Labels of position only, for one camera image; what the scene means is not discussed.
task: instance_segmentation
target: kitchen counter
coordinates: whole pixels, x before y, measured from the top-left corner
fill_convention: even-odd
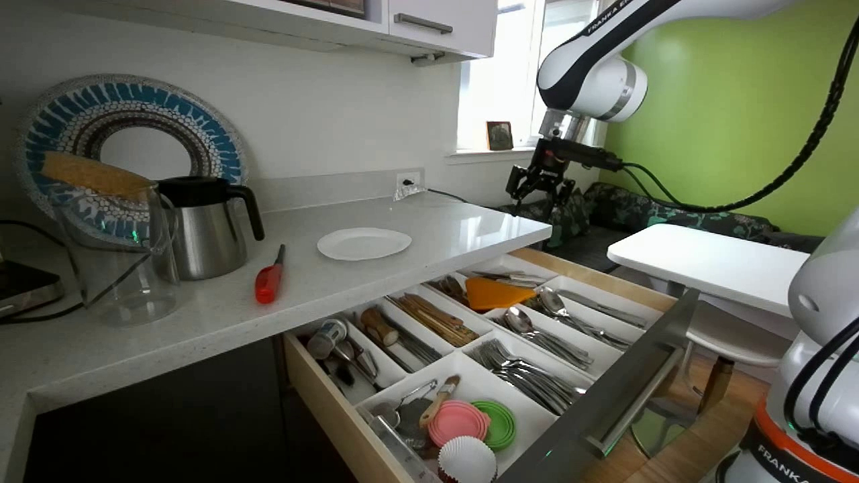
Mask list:
[[[413,244],[363,264],[339,264],[317,252],[320,237],[356,227],[402,232]],[[54,322],[0,326],[0,476],[23,479],[38,414],[295,331],[547,237],[551,227],[429,194],[397,204],[379,200],[277,212],[266,217],[266,243],[253,244],[244,269],[176,284],[180,306],[166,320],[115,329],[77,312]],[[281,299],[258,306],[253,279],[281,243],[291,248]]]

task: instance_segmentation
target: cabinet handle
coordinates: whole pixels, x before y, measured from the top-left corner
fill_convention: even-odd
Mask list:
[[[410,28],[431,31],[431,32],[441,32],[441,35],[450,35],[454,32],[450,25],[441,25],[441,21],[410,16],[410,13],[394,13],[394,25],[410,25]]]

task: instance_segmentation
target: electric kettle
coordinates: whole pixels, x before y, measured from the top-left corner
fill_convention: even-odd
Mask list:
[[[266,239],[258,202],[248,186],[222,178],[170,178],[159,194],[171,204],[171,257],[180,279],[213,279],[248,260],[244,235],[235,223],[234,200],[244,202],[254,239]]]

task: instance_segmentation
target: white cabinet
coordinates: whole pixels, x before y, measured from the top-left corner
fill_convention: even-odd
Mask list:
[[[367,48],[421,60],[493,52],[496,0],[367,0],[346,16],[285,0],[52,0],[60,8],[300,48]]]

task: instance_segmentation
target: glass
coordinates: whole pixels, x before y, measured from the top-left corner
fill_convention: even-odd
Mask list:
[[[52,184],[54,220],[70,249],[82,306],[103,322],[138,326],[175,310],[175,217],[154,188],[125,200]]]

